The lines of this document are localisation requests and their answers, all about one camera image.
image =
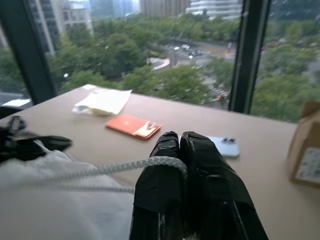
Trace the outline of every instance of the smartphone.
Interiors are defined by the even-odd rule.
[[[161,125],[155,122],[127,114],[117,115],[108,121],[105,126],[144,140],[150,139],[161,128]]]

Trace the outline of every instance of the black object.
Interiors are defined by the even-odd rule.
[[[72,145],[72,141],[62,136],[36,136],[16,140],[18,132],[27,127],[26,122],[19,116],[13,116],[7,127],[0,127],[0,163],[15,158],[21,161],[30,161],[46,155],[36,144],[39,140],[50,151],[64,151]]]
[[[245,184],[207,137],[185,132],[180,159],[188,169],[186,235],[198,240],[267,240]]]
[[[157,141],[150,157],[179,158],[175,132]],[[180,170],[172,166],[146,167],[136,185],[130,240],[182,240],[184,235],[184,183]]]

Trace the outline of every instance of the white smartphone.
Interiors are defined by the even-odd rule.
[[[236,158],[240,155],[236,139],[221,136],[207,137],[215,144],[222,156]]]

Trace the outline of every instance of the glass window pane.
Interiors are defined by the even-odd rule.
[[[251,114],[295,123],[320,101],[320,1],[273,0]]]
[[[31,107],[32,102],[0,23],[0,106]]]
[[[95,84],[228,108],[242,0],[35,3],[31,10],[60,93]],[[51,28],[47,16],[54,16]]]

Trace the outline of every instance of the cardboard box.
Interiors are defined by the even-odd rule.
[[[304,105],[288,153],[290,180],[320,188],[320,102]]]

